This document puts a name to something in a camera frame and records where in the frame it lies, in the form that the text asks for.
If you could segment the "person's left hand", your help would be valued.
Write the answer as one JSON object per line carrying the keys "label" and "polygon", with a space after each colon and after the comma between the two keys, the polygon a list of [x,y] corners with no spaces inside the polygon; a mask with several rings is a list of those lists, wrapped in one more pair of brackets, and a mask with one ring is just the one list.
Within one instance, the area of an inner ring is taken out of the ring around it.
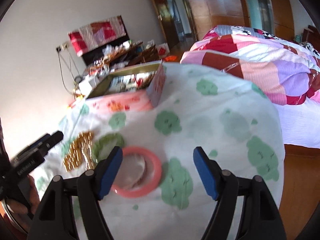
{"label": "person's left hand", "polygon": [[5,201],[8,209],[17,215],[35,215],[40,198],[34,178],[27,175],[17,184],[9,186]]}

